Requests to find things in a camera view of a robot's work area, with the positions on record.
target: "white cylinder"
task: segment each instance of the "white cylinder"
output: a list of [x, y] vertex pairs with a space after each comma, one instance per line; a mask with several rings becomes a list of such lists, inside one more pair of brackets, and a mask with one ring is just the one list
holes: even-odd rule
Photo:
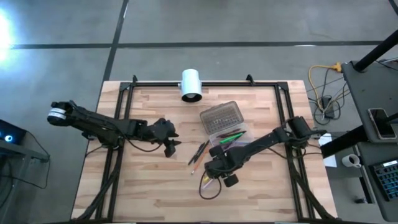
[[359, 157], [355, 154], [350, 154], [348, 156], [345, 156], [341, 159], [341, 162], [343, 163], [344, 166], [346, 167], [355, 167], [355, 168], [360, 168], [361, 165], [361, 160]]
[[193, 103], [201, 100], [201, 81], [195, 69], [186, 69], [182, 72], [181, 96], [185, 102]]

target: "green pen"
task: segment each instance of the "green pen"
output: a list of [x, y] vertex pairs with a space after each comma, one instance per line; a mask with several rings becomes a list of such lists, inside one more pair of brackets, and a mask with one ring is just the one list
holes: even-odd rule
[[235, 134], [234, 136], [228, 137], [226, 139], [223, 139], [220, 141], [220, 144], [225, 144], [225, 143], [229, 143], [231, 141], [234, 141], [236, 138], [241, 137], [244, 133], [239, 133], [239, 134]]

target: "pencil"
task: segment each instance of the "pencil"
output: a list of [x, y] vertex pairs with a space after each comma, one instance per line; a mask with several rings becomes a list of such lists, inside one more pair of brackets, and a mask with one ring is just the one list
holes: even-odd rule
[[199, 167], [201, 161], [202, 161], [203, 158], [206, 156], [207, 152], [209, 152], [209, 149], [210, 149], [209, 145], [207, 145], [205, 151], [201, 154], [201, 156], [199, 157], [197, 163], [195, 163], [195, 167], [193, 168], [193, 170], [192, 170], [192, 172], [191, 172], [191, 175], [198, 169], [198, 167]]

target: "keyboard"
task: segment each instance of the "keyboard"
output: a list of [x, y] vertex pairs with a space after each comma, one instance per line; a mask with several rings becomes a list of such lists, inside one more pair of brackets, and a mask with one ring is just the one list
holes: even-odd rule
[[398, 199], [398, 160], [371, 166], [376, 182], [387, 201]]

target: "white paper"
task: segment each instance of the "white paper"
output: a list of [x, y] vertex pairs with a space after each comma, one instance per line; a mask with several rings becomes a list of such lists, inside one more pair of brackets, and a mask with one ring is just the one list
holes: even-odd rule
[[[331, 142], [331, 134], [326, 133], [326, 134], [322, 135], [318, 142], [319, 142], [320, 146], [322, 146], [328, 142]], [[337, 167], [335, 155], [324, 158], [323, 163], [327, 167]]]

